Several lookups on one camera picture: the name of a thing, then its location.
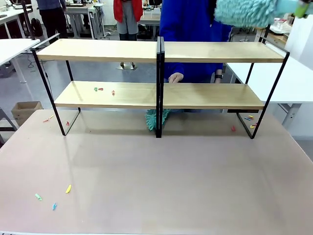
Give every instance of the cardboard box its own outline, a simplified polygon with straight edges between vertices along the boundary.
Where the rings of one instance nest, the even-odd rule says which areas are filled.
[[[12,109],[12,115],[19,126],[23,123],[38,109],[43,109],[40,101],[33,102],[18,102]]]

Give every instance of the red jacket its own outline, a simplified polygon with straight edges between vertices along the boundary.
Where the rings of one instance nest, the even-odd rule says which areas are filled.
[[[135,19],[138,22],[142,16],[142,1],[141,0],[132,0],[133,3],[133,10]],[[113,2],[113,11],[114,11],[114,18],[122,23],[123,21],[123,7],[122,7],[122,0],[114,0]]]

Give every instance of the dark blue shirt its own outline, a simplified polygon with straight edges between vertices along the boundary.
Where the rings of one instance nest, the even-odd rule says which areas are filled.
[[[37,0],[39,10],[66,7],[65,0]]]
[[[209,0],[163,0],[160,35],[174,42],[226,42],[231,26],[211,22]],[[201,83],[222,69],[219,63],[166,63],[165,79],[173,73],[184,75],[182,82]]]

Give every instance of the black watch strap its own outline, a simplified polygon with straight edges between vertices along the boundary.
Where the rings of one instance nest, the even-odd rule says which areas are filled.
[[[223,75],[218,75],[218,74],[216,74],[216,75],[215,75],[215,79],[216,79],[216,78],[222,79],[222,78],[223,78]]]

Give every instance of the wooden shelf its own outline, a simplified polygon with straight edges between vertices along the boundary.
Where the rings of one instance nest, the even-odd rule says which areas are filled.
[[[165,42],[165,62],[279,63],[284,57],[262,43]]]
[[[37,53],[41,60],[156,63],[157,43],[59,39]]]
[[[246,84],[164,84],[164,109],[263,109]]]
[[[55,100],[59,107],[155,109],[156,84],[127,82],[71,82]]]

